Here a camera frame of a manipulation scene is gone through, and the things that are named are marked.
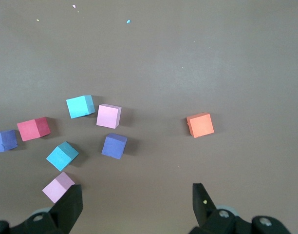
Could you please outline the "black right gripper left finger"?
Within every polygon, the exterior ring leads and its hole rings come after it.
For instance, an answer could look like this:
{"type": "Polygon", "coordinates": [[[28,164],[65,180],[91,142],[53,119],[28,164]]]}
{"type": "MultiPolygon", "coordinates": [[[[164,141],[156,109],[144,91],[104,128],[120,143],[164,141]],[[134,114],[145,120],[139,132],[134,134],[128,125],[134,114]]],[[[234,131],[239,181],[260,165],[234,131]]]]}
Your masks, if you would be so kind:
{"type": "Polygon", "coordinates": [[[0,234],[68,234],[82,210],[81,185],[72,185],[47,212],[38,212],[14,227],[0,220],[0,234]]]}

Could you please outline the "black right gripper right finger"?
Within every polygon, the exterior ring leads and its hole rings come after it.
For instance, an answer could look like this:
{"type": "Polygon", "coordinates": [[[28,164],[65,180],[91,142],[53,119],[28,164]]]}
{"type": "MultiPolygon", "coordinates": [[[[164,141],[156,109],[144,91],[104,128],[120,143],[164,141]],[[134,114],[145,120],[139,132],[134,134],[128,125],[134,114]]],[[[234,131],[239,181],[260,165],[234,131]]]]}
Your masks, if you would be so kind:
{"type": "Polygon", "coordinates": [[[191,234],[289,234],[290,231],[270,216],[255,216],[247,222],[226,208],[218,209],[201,183],[192,185],[192,205],[198,222],[191,234]]]}

